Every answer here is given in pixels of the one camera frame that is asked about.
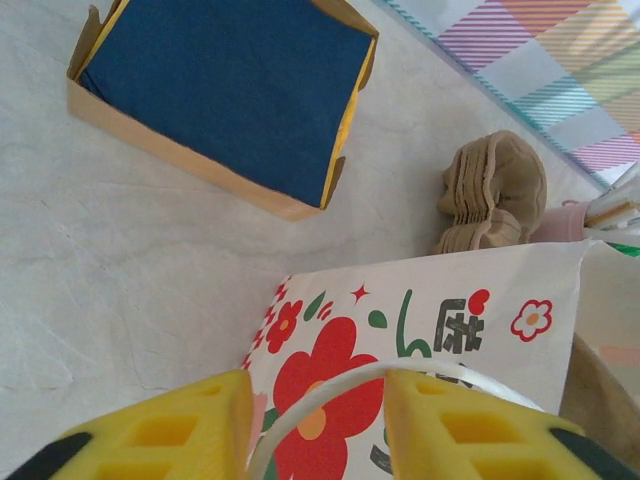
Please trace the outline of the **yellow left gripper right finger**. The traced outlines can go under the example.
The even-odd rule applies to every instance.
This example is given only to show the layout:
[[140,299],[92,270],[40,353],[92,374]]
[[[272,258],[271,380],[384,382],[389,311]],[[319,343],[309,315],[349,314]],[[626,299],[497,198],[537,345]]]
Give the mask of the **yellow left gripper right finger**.
[[636,479],[560,417],[408,370],[385,375],[396,479]]

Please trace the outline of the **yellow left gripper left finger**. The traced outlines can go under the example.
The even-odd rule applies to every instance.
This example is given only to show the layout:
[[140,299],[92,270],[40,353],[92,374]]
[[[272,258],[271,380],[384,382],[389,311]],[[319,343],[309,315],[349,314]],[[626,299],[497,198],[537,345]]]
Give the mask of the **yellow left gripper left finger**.
[[250,376],[233,370],[80,424],[13,479],[243,479],[253,416]]

